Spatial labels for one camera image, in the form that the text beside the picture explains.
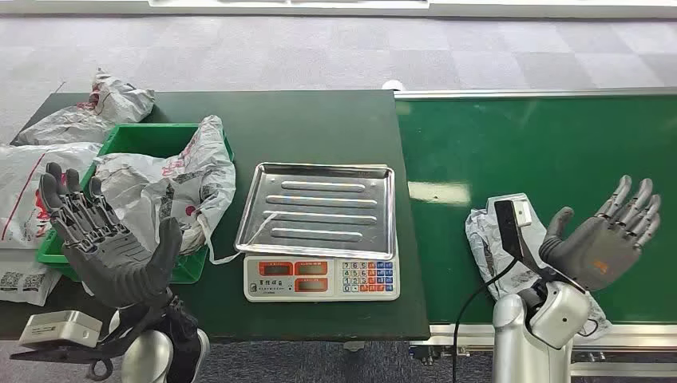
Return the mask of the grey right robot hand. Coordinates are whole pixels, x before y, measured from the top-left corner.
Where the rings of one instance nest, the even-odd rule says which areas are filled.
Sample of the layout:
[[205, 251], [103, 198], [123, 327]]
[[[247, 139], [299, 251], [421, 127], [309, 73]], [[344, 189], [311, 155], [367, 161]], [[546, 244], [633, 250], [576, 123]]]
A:
[[660, 225], [661, 197], [653, 192], [652, 180], [641, 180], [633, 196], [628, 195], [631, 184], [630, 176], [622, 176], [597, 212], [566, 238], [573, 210], [560, 209], [548, 225], [540, 259], [586, 290], [613, 284], [639, 260]]

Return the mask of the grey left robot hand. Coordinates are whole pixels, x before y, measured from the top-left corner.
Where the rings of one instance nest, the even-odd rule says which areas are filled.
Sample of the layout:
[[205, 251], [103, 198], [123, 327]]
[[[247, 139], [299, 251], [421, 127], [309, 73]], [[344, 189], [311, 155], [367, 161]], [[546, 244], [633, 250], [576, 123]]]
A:
[[99, 301], [115, 308], [171, 301], [168, 285], [182, 244], [176, 219], [160, 222], [160, 242], [149, 252], [117, 218], [98, 178], [91, 178], [86, 195], [76, 170], [63, 172], [49, 162], [38, 196], [63, 241], [63, 255]]

